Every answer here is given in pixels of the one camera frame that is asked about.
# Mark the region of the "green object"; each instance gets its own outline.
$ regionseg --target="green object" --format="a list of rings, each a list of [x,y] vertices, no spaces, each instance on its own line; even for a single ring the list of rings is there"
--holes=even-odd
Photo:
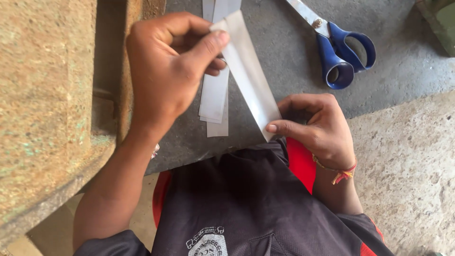
[[[417,0],[416,5],[449,56],[455,57],[455,0]]]

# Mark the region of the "fingernail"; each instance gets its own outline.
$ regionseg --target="fingernail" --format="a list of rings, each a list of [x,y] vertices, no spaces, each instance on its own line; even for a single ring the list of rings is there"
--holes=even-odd
[[[220,41],[220,43],[222,45],[226,45],[228,42],[229,42],[229,34],[224,31],[224,30],[221,30],[219,33],[218,33],[218,40]]]
[[[278,129],[278,128],[277,128],[276,125],[271,124],[271,125],[268,126],[267,131],[268,131],[269,133],[275,133],[275,132],[277,131],[277,129]]]

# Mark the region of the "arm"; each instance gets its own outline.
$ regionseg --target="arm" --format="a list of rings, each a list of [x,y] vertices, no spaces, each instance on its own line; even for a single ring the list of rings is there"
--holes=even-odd
[[[333,95],[294,94],[280,101],[278,108],[283,115],[299,111],[307,124],[277,120],[267,126],[269,132],[300,141],[327,168],[347,170],[355,165],[351,132]],[[317,166],[313,195],[334,213],[363,213],[354,179],[343,179],[333,185],[335,176],[335,172]]]
[[[226,66],[216,56],[229,36],[209,34],[210,25],[173,13],[131,28],[126,42],[134,92],[131,128],[76,209],[74,250],[128,229],[155,145],[190,106],[202,75],[218,75]]]

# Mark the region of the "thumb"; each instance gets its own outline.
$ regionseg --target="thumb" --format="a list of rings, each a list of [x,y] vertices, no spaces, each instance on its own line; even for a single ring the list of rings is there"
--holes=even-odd
[[[302,125],[289,120],[272,121],[266,126],[266,130],[269,133],[294,138],[304,145],[314,139],[316,134],[315,127]]]
[[[219,30],[203,37],[191,50],[184,54],[187,64],[196,73],[204,73],[208,65],[221,53],[229,42],[229,34]]]

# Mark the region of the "scissors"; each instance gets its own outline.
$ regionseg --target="scissors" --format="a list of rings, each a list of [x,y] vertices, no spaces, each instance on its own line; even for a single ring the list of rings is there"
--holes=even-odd
[[[335,90],[344,89],[354,80],[354,73],[370,69],[376,61],[376,48],[373,41],[365,34],[348,32],[340,29],[332,22],[327,22],[313,12],[300,0],[286,0],[316,31],[319,56],[322,64],[322,78],[327,85]],[[357,54],[344,41],[346,37],[357,39],[365,48],[367,54],[366,66],[362,64]],[[338,77],[333,82],[328,81],[328,75],[334,68],[338,69]]]

